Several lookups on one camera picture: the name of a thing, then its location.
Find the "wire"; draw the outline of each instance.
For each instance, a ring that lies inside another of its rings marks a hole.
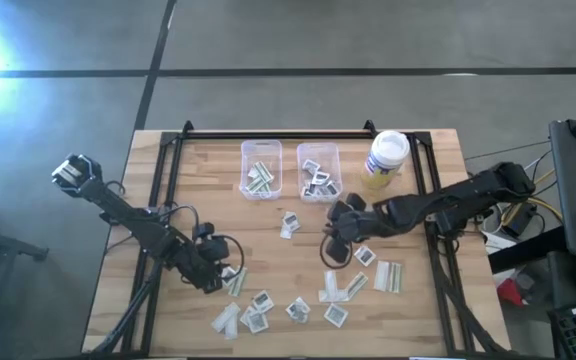
[[[446,238],[445,237],[440,237],[439,239],[441,239],[441,242],[444,244],[444,249],[448,247],[448,243],[446,242]],[[452,239],[452,241],[450,242],[450,245],[452,246],[452,244],[457,243],[457,246],[454,247],[455,249],[455,254],[457,253],[457,251],[459,251],[459,247],[461,246],[461,244],[459,243],[459,239],[454,238]],[[437,247],[437,252],[439,253],[439,255],[442,256],[446,256],[446,253],[442,253],[439,250],[439,247]]]
[[[513,147],[513,148],[504,149],[504,150],[499,150],[499,151],[495,151],[495,152],[491,152],[491,153],[486,153],[486,154],[481,154],[481,155],[470,156],[470,157],[464,158],[464,161],[468,161],[468,160],[472,160],[472,159],[477,159],[477,158],[485,157],[485,156],[491,156],[491,155],[501,154],[501,153],[505,153],[505,152],[513,151],[513,150],[519,150],[519,149],[523,149],[523,148],[527,148],[527,147],[531,147],[531,146],[537,146],[537,145],[541,145],[541,144],[546,144],[546,143],[549,143],[549,142],[550,142],[550,140],[539,141],[539,142],[536,142],[536,143],[531,143],[531,144],[516,146],[516,147]]]
[[[547,173],[543,174],[539,179],[537,179],[537,181],[535,181],[535,185],[539,184],[540,182],[546,180],[546,178],[548,178],[548,176],[552,175],[555,173],[555,169],[552,169],[550,171],[548,171]]]
[[[539,230],[539,234],[543,234],[546,232],[546,219],[540,213],[535,213],[535,216],[541,219],[541,230]]]
[[[553,181],[552,184],[550,184],[550,185],[546,186],[545,188],[537,191],[536,193],[532,194],[532,196],[534,197],[534,196],[537,196],[537,195],[543,193],[544,191],[546,191],[546,190],[550,189],[551,187],[555,186],[556,183],[557,183],[557,180]]]
[[[232,275],[230,275],[230,276],[228,276],[228,277],[225,277],[225,278],[222,278],[222,277],[220,276],[220,278],[221,278],[222,280],[228,281],[228,280],[230,280],[230,279],[232,279],[232,278],[235,278],[235,277],[239,276],[239,274],[241,274],[241,270],[243,270],[243,268],[244,268],[244,249],[241,247],[241,244],[239,244],[239,241],[237,241],[237,239],[235,239],[234,237],[228,236],[228,235],[219,235],[219,236],[223,236],[224,238],[226,238],[226,239],[234,242],[235,245],[237,245],[237,248],[239,249],[239,253],[241,254],[241,265],[239,265],[239,270],[237,270],[236,273],[234,273],[234,274],[232,274]]]
[[[524,166],[524,171],[528,171],[528,169],[530,169],[533,165],[535,165],[536,163],[539,162],[539,158],[536,158],[535,160],[533,160],[530,164]]]
[[[526,200],[526,201],[529,203],[536,204],[536,205],[539,205],[539,206],[542,206],[542,207],[548,209],[553,215],[555,215],[555,217],[559,220],[559,222],[563,224],[563,216],[552,205],[550,205],[547,202],[545,202],[539,198],[536,198],[534,196],[528,198],[528,200]]]
[[[319,257],[321,258],[321,261],[324,263],[324,265],[333,270],[339,270],[345,268],[346,266],[348,266],[348,264],[350,264],[350,260],[352,260],[352,241],[348,242],[348,244],[350,245],[350,251],[348,252],[348,258],[346,259],[346,262],[344,262],[341,265],[330,265],[324,258],[324,243],[328,238],[329,236],[327,234],[324,235],[324,238],[321,240],[321,244],[319,244]]]
[[[499,204],[495,204],[495,208],[497,209],[497,222],[499,223],[499,225],[497,225],[497,228],[495,229],[495,231],[490,232],[491,234],[496,234],[499,232],[499,230],[501,230],[501,226],[503,225],[502,223],[502,215],[503,215],[503,211],[501,210],[501,206],[499,206]],[[488,230],[486,230],[486,224],[488,223],[488,219],[490,219],[491,216],[487,217],[484,222],[481,224],[481,229],[485,232],[489,232]]]
[[[172,201],[171,205],[174,205],[175,207],[179,206],[179,204],[177,204],[176,202]],[[165,204],[161,204],[159,205],[159,207],[157,208],[157,214],[159,214],[162,211],[162,208],[165,207]]]
[[[192,206],[192,205],[187,205],[187,204],[178,205],[177,207],[172,208],[172,209],[166,211],[166,212],[163,213],[163,214],[158,214],[158,215],[155,216],[154,218],[155,218],[155,219],[162,219],[162,218],[164,218],[164,217],[166,217],[166,216],[171,216],[172,214],[174,214],[175,212],[177,212],[177,211],[179,211],[179,210],[181,210],[181,209],[188,209],[188,210],[192,211],[193,215],[195,215],[195,227],[199,227],[199,214],[197,213],[197,209],[195,209],[195,207]],[[146,219],[144,219],[144,220],[145,220],[145,221],[151,221],[152,218],[146,218]]]
[[[503,226],[507,226],[508,224],[510,224],[510,221],[513,218],[513,216],[515,216],[516,212],[519,211],[518,205],[519,204],[508,205],[508,207],[504,209],[504,212],[501,215]]]
[[[119,195],[124,195],[126,194],[126,188],[117,180],[110,180],[108,182],[106,182],[104,184],[105,187],[108,187],[110,185],[117,185],[119,186]]]
[[[123,240],[119,240],[119,241],[117,241],[116,243],[108,246],[108,247],[106,248],[106,252],[104,253],[104,255],[108,254],[108,252],[110,251],[110,249],[112,249],[112,248],[114,248],[114,247],[116,247],[116,246],[119,246],[119,245],[125,243],[126,241],[128,241],[128,240],[130,240],[130,239],[132,239],[132,238],[134,238],[134,236],[133,236],[132,234],[130,234],[130,236],[128,236],[127,238],[125,238],[125,239],[123,239]]]
[[[532,170],[532,177],[531,177],[532,182],[535,182],[535,177],[537,176],[537,168],[539,167],[539,163],[551,152],[552,150],[548,150],[543,155],[541,155],[539,159],[537,159],[537,162],[535,163],[535,168]]]

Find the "red object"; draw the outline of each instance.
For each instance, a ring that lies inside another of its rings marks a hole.
[[[508,278],[504,280],[504,282],[497,287],[497,294],[500,298],[508,300],[519,307],[524,306],[523,301],[521,301],[521,295],[519,295],[519,290],[517,290],[517,284],[515,284],[515,280],[513,279]]]

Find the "concrete floor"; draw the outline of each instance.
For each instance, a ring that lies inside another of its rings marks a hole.
[[[0,70],[148,69],[165,6],[0,0]],[[576,67],[576,1],[179,0],[161,67]],[[81,152],[120,179],[145,82],[0,79],[0,232],[51,249],[45,263],[16,266],[0,358],[78,353],[108,227],[50,173]],[[457,128],[470,157],[546,140],[547,124],[567,118],[576,119],[576,75],[160,78],[145,128],[358,128],[372,119]],[[467,164],[527,164],[547,149]],[[554,190],[543,197],[558,204]],[[547,351],[543,323],[507,320],[514,348]]]

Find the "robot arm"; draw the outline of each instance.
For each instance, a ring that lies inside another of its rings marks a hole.
[[[439,235],[451,236],[463,230],[468,219],[499,202],[520,203],[535,191],[521,165],[500,163],[468,180],[427,195],[403,195],[379,201],[373,211],[357,194],[337,201],[328,212],[324,233],[333,241],[326,253],[336,262],[348,258],[349,242],[369,237],[389,237],[407,233],[428,216],[435,221]]]
[[[52,178],[66,194],[99,206],[104,211],[102,219],[113,219],[125,226],[148,255],[169,270],[176,267],[197,289],[211,293],[221,288],[222,265],[218,262],[227,258],[229,251],[225,237],[213,234],[211,223],[195,227],[193,240],[189,239],[160,214],[134,208],[108,189],[101,166],[85,155],[70,155],[55,169]]]

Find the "wooden table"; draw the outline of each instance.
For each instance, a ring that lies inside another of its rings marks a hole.
[[[444,186],[467,177],[455,130],[431,130],[437,166]],[[124,185],[126,201],[143,207],[148,202],[161,131],[138,131],[132,143]],[[180,281],[176,271],[162,276],[151,356],[431,356],[444,355],[425,235],[421,226],[405,235],[373,238],[367,245],[381,260],[404,265],[403,292],[383,293],[372,289],[376,261],[364,268],[356,259],[337,271],[340,288],[359,272],[369,278],[355,298],[340,305],[350,314],[341,329],[323,318],[328,304],[318,301],[324,288],[324,271],[318,247],[322,239],[326,205],[300,201],[297,186],[296,147],[303,140],[282,140],[283,189],[276,201],[248,201],[239,192],[241,154],[239,140],[185,141],[175,200],[194,205],[201,221],[215,224],[218,233],[237,238],[245,252],[248,276],[239,298],[227,290],[204,295]],[[369,150],[369,140],[339,140],[344,193],[358,192],[367,202],[388,196],[417,193],[410,159],[403,172],[384,191],[362,189],[359,172]],[[169,168],[171,156],[168,156]],[[432,189],[428,174],[427,187]],[[168,174],[162,183],[163,199]],[[299,217],[301,229],[292,240],[279,237],[286,211]],[[173,225],[189,233],[192,216],[178,212]],[[126,229],[116,227],[109,245],[123,239]],[[130,297],[138,246],[129,241],[114,248],[104,259],[92,307],[84,350],[101,342],[124,312]],[[232,263],[239,260],[231,247]],[[461,238],[458,261],[466,301],[482,325],[502,346],[508,336],[481,237]],[[225,340],[210,323],[230,302],[242,311],[252,296],[268,290],[275,307],[267,314],[270,329],[251,335],[239,325],[239,338]],[[307,324],[295,324],[285,308],[301,296],[312,308]],[[458,339],[458,321],[452,311]],[[141,334],[135,337],[138,344]]]

